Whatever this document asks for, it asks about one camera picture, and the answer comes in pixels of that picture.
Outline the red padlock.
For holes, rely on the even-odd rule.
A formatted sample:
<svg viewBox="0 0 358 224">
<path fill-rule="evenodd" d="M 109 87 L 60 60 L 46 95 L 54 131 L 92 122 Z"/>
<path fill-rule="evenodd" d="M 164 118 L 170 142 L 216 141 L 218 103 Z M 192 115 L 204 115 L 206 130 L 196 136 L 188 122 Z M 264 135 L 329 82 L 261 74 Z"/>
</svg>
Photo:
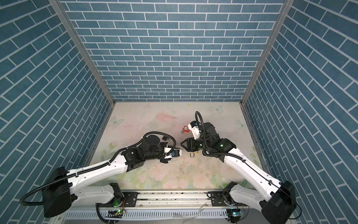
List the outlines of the red padlock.
<svg viewBox="0 0 358 224">
<path fill-rule="evenodd" d="M 189 133 L 189 132 L 190 132 L 189 127 L 188 127 L 188 126 L 184 126 L 181 132 L 182 132 L 182 133 Z"/>
</svg>

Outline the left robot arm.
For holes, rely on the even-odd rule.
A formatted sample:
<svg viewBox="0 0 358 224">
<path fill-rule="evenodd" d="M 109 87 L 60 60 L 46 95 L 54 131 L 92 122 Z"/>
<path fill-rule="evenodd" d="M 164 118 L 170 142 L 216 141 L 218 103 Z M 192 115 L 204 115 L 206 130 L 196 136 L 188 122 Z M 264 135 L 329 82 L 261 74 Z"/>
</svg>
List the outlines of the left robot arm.
<svg viewBox="0 0 358 224">
<path fill-rule="evenodd" d="M 112 158 L 79 169 L 59 167 L 52 171 L 46 183 L 26 193 L 19 201 L 23 206 L 42 206 L 45 217 L 64 213 L 84 197 L 85 187 L 107 177 L 140 168 L 148 160 L 168 163 L 180 157 L 176 140 L 162 132 L 146 133 L 139 142 L 119 149 Z"/>
</svg>

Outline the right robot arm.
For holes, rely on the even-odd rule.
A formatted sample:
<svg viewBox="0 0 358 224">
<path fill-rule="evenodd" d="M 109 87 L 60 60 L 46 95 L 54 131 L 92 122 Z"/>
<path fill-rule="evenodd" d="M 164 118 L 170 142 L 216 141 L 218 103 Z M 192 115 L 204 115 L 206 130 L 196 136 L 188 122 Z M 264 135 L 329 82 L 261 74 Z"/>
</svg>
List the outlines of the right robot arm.
<svg viewBox="0 0 358 224">
<path fill-rule="evenodd" d="M 232 141 L 221 138 L 211 123 L 204 122 L 200 112 L 195 112 L 188 129 L 193 137 L 181 143 L 187 152 L 201 150 L 206 157 L 218 158 L 253 185 L 254 190 L 250 190 L 231 182 L 222 191 L 227 204 L 243 203 L 260 211 L 271 224 L 293 219 L 293 212 L 301 207 L 291 182 L 281 182 L 250 161 Z"/>
</svg>

